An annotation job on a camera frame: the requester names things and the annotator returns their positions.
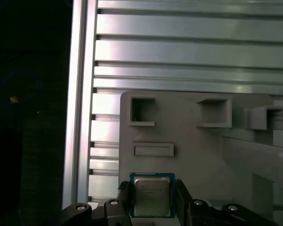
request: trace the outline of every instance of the rectangular slot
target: rectangular slot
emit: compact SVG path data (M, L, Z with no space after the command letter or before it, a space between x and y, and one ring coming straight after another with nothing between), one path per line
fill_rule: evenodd
M271 109L266 112L267 129L282 129L283 109Z
M198 102L201 127L232 127L232 102L230 99L206 98Z
M154 96L131 97L130 125L154 126L156 115Z
M261 106L246 113L248 129L283 130L283 106Z
M174 157L174 144L171 143L133 143L135 156Z

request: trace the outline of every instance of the metal panel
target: metal panel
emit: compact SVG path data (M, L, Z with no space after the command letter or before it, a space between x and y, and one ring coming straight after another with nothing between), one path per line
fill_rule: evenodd
M218 17L98 15L97 34L283 41L283 21Z
M120 93L115 91L283 95L283 4L100 0L99 9L93 83L93 32L87 34L85 54L82 201L89 164L96 174L90 176L89 195L116 195L117 177L110 176L117 174L118 158ZM92 97L92 88L106 93ZM95 120L89 123L91 113ZM90 141L101 148L90 149Z
M179 81L218 81L236 83L282 84L283 70L272 72L259 69L233 69L227 67L172 66L140 67L131 66L96 66L94 76L101 78L156 79Z
M98 40L96 41L95 59L98 61L283 68L283 46Z
M120 94L93 94L92 114L119 114Z
M118 121L92 121L91 141L113 142L119 141Z
M258 4L250 1L222 1L212 2L148 2L148 1L115 1L115 0L100 0L99 8L101 9L133 9L146 11L172 11L172 12L209 12L209 13L230 13L230 14L246 14L246 15L279 15L283 16L282 4Z
M283 95L283 86L203 81L94 79L94 87Z
M118 160L116 159L90 159L90 169L93 170L115 170L118 171Z
M62 209L76 202L86 1L73 3Z
M88 199L89 151L90 151L90 111L92 104L92 87L94 74L94 43L96 36L96 18L98 1L88 0L86 42L83 72L83 95L80 131L80 155L78 169L77 201L86 202Z
M92 147L90 149L90 156L94 158L118 159L118 149Z
M118 177L115 176L89 176L89 196L102 198L115 198L117 196Z

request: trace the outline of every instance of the square hole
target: square hole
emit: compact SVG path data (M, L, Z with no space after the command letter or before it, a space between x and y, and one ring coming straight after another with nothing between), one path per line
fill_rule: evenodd
M130 121L132 123L154 122L155 114L155 99L144 97L131 99Z
M267 129L283 128L283 110L267 109L266 111Z
M229 99L205 99L200 105L200 126L231 127L232 108Z

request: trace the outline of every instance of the dark background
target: dark background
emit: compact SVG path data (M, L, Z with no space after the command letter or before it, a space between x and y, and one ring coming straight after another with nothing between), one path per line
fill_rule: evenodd
M0 225L34 226L61 210L72 8L0 0Z

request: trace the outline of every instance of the screw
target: screw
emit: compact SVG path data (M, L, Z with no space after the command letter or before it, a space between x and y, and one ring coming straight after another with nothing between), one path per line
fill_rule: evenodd
M236 210L238 210L238 208L235 207L235 206L229 206L228 208L229 208L231 211L236 211Z
M86 207L85 206L78 206L76 209L77 210L84 210Z
M110 204L111 204L111 205L116 205L116 204L118 204L118 201L113 200L113 201L110 202Z
M200 200L196 200L194 203L195 203L196 205L198 205L198 206L200 206L200 205L202 205L202 204L203 204L203 202L202 202L202 201L200 201Z

